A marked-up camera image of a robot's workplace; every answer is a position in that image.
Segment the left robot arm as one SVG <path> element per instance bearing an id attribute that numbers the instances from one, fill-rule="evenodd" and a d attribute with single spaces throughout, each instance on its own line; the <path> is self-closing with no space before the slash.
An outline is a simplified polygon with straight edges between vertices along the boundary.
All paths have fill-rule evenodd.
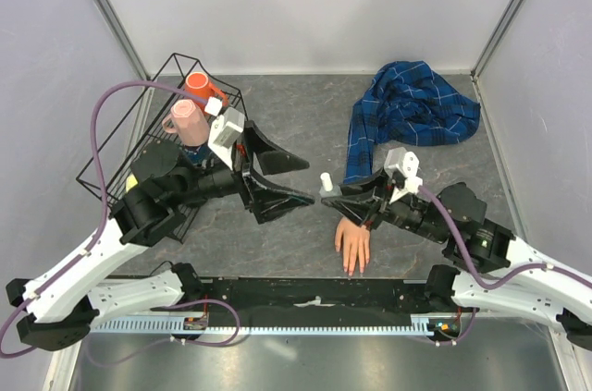
<path id="1" fill-rule="evenodd" d="M 137 183 L 106 209 L 98 228 L 53 269 L 6 286 L 12 321 L 29 349 L 57 351 L 92 328 L 132 312 L 179 306 L 192 311 L 205 296 L 188 263 L 117 287 L 101 282 L 184 225 L 208 200 L 237 194 L 260 224 L 314 203 L 313 196 L 267 180 L 308 168 L 301 157 L 270 141 L 248 121 L 228 145 L 199 165 L 173 141 L 150 142 L 131 165 Z"/>

